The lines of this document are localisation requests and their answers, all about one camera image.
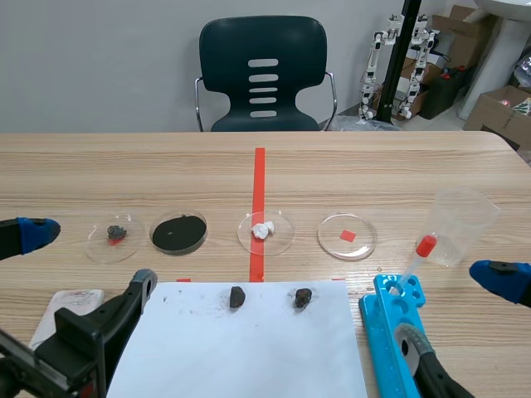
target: measuring cup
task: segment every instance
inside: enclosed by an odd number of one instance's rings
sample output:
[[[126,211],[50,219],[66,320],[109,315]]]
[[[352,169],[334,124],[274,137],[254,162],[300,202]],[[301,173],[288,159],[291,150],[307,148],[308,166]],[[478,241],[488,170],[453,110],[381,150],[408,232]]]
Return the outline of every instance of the measuring cup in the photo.
[[[499,213],[497,206],[469,188],[440,190],[417,244],[424,236],[434,235],[437,244],[429,260],[440,265],[457,265]]]

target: black powder in petri dish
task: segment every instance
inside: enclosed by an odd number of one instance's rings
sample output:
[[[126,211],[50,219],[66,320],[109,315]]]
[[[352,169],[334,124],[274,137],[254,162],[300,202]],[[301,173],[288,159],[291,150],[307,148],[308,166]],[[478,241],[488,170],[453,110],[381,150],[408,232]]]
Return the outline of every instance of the black powder in petri dish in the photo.
[[[187,255],[201,246],[206,233],[207,224],[201,218],[181,216],[161,222],[151,241],[166,254]]]

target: small red object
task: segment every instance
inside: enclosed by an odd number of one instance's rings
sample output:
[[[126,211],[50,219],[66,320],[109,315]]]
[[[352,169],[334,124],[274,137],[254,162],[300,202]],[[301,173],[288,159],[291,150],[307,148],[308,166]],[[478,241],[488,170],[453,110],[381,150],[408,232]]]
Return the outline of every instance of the small red object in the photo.
[[[422,238],[421,243],[418,244],[417,252],[418,255],[421,257],[426,258],[428,255],[430,255],[431,251],[437,244],[437,238],[433,235],[426,235]]]
[[[119,245],[120,243],[122,243],[122,240],[124,240],[124,239],[125,239],[125,237],[119,238],[119,239],[109,239],[109,245],[111,245],[111,246]]]
[[[339,237],[339,239],[346,240],[347,242],[354,242],[354,238],[356,238],[356,234],[349,230],[343,230],[343,232],[341,232],[341,236]]]

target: red tape strip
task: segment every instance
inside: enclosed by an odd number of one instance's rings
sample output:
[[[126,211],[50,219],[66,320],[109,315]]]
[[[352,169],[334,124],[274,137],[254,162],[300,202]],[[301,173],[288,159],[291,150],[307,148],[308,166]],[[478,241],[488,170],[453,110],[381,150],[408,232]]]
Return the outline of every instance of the red tape strip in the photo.
[[[266,203],[266,149],[255,149],[255,182],[252,190],[251,226],[264,222]],[[249,282],[264,281],[264,241],[251,234],[251,258],[249,261]]]

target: white paper sheet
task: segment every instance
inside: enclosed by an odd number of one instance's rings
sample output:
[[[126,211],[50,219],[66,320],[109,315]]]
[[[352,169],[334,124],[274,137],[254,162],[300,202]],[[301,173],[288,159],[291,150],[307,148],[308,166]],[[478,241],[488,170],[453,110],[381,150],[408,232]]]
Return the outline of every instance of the white paper sheet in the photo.
[[[232,286],[246,301],[229,308]],[[297,289],[310,304],[294,308]],[[108,398],[366,398],[344,281],[163,283]]]

